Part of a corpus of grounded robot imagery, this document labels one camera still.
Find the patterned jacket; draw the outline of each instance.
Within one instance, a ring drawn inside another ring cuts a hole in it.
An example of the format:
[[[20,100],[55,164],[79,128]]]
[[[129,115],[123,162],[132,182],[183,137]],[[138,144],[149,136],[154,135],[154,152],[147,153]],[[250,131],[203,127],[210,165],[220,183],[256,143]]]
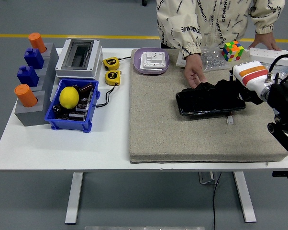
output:
[[[284,7],[284,0],[156,1],[161,42],[180,49],[184,57],[201,53],[201,45],[223,47],[241,39],[248,16],[256,25],[256,33],[269,33]]]

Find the table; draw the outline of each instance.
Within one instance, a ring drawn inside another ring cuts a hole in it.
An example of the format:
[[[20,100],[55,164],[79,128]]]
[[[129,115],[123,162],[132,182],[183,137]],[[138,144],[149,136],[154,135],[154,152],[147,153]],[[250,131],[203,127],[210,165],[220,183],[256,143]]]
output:
[[[128,57],[133,49],[103,49],[103,58]],[[83,172],[92,171],[227,171],[234,172],[246,222],[255,222],[243,171],[288,171],[288,156],[279,162],[257,163],[141,163],[129,161],[129,60],[121,61],[121,84],[107,106],[96,108],[92,131],[51,130],[50,124],[24,127],[14,110],[0,140],[0,171],[68,170],[73,180],[66,223],[75,224]],[[100,73],[98,104],[111,86]],[[59,80],[55,80],[52,96]]]

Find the table leg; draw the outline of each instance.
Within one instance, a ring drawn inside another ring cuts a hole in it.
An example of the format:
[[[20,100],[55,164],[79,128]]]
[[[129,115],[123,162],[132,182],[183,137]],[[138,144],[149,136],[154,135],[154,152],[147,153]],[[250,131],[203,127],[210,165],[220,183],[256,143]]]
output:
[[[240,202],[242,205],[245,223],[255,223],[257,222],[257,220],[255,218],[255,212],[254,212],[253,204],[251,203],[251,199],[249,196],[244,173],[233,172],[233,174],[234,174],[236,187],[238,189],[238,193],[240,197]]]
[[[75,172],[66,211],[66,224],[76,224],[83,172]]]

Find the sleeve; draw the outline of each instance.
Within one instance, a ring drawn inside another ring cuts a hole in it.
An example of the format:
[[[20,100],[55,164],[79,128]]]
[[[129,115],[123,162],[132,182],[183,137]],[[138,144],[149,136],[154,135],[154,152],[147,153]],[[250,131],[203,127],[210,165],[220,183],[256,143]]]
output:
[[[201,34],[193,1],[157,0],[157,18],[161,41],[164,36],[183,56],[201,53]]]
[[[274,23],[279,18],[284,0],[253,0],[254,6],[249,13],[256,25],[257,34],[267,34],[274,29]]]

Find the gray felt mat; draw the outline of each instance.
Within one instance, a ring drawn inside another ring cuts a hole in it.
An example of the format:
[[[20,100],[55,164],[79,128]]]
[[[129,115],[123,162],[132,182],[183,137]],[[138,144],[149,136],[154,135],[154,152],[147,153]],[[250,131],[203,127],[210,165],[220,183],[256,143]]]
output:
[[[188,88],[183,69],[176,66],[177,50],[167,50],[168,70],[157,76],[140,74],[130,65],[130,161],[141,162],[266,162],[281,161],[286,150],[268,132],[274,113],[267,103],[246,103],[234,112],[234,125],[222,116],[191,119],[179,114],[175,95]],[[244,52],[237,65],[250,61]],[[228,70],[205,73],[216,84],[229,79]]]

